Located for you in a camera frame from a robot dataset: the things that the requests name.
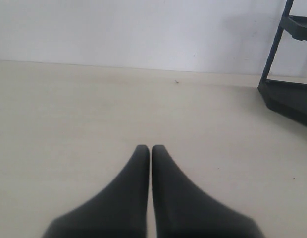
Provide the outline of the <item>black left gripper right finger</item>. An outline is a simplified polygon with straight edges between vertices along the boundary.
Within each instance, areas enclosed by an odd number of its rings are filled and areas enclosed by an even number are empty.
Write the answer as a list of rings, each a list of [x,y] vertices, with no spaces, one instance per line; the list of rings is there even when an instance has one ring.
[[[257,223],[196,186],[163,145],[152,148],[152,191],[159,238],[262,238]]]

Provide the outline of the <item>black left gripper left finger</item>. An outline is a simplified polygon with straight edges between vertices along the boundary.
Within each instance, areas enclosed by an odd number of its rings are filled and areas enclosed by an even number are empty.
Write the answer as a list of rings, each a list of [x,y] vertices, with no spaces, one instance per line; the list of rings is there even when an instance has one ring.
[[[121,172],[100,193],[54,219],[45,238],[145,238],[150,152],[136,146]]]

